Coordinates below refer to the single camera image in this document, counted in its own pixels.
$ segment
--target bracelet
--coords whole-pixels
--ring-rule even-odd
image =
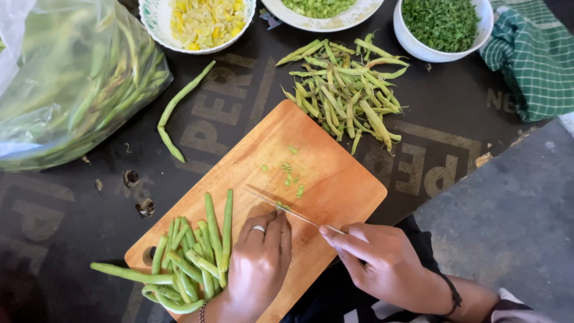
[[[452,291],[452,310],[450,312],[448,312],[448,314],[445,315],[440,315],[443,317],[447,317],[447,316],[451,316],[455,311],[457,307],[460,307],[460,304],[463,302],[462,297],[460,297],[460,294],[458,291],[456,291],[455,285],[451,282],[450,279],[448,279],[448,277],[446,277],[443,273],[441,272],[435,272],[438,276],[441,276],[448,284],[448,287],[451,288]]]
[[[207,306],[207,302],[203,303],[203,305],[199,309],[199,323],[205,323],[205,307],[206,306]]]

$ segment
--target sleeve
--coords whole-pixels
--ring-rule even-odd
[[[555,323],[505,289],[499,290],[499,296],[501,300],[490,310],[483,323]]]

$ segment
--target cutting board handle hole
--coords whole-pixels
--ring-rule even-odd
[[[153,263],[153,256],[156,253],[156,248],[154,246],[148,247],[143,251],[142,260],[147,266],[151,266]]]

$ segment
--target black table surface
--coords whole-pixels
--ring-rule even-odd
[[[395,4],[384,1],[367,21],[342,32],[317,34],[287,24],[267,30],[267,22],[255,16],[223,52],[194,56],[164,49],[173,82],[88,153],[90,164],[76,160],[41,172],[0,173],[0,305],[16,309],[26,322],[124,322],[126,308],[133,306],[128,304],[133,284],[92,271],[89,263],[121,261],[284,99],[280,84],[292,85],[288,72],[301,67],[275,68],[283,56],[318,37],[352,44],[376,29],[375,45],[408,56],[394,35]],[[171,157],[156,125],[169,100],[213,59],[217,63],[201,88],[181,100],[166,126],[188,160],[183,164]],[[392,81],[395,96],[409,108],[385,119],[387,128],[403,137],[393,148],[395,156],[371,137],[361,140],[355,155],[389,190],[369,218],[372,224],[395,224],[470,174],[477,157],[500,154],[533,126],[513,112],[501,73],[490,71],[478,53],[432,64],[430,72],[423,61],[409,62],[407,72]],[[348,138],[341,145],[350,151]],[[132,190],[122,183],[126,170],[140,175]],[[134,206],[146,198],[156,211],[141,219]],[[142,315],[138,321],[145,322]]]

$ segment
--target wooden cutting board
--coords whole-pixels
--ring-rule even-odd
[[[294,154],[288,146],[298,149]],[[288,162],[297,184],[286,186],[282,162]],[[298,184],[305,186],[297,199]],[[232,239],[235,243],[248,217],[258,216],[272,206],[245,192],[242,187],[280,200],[309,220],[340,228],[365,222],[387,195],[387,190],[331,136],[289,100],[281,102],[259,125],[221,159],[177,204],[168,211],[126,253],[127,264],[150,272],[149,249],[168,231],[172,218],[184,216],[192,227],[205,219],[204,193],[210,192],[219,227],[227,189],[234,189]],[[279,295],[258,320],[277,323],[336,256],[317,227],[288,215],[293,232],[293,256]],[[181,316],[173,314],[176,321]]]

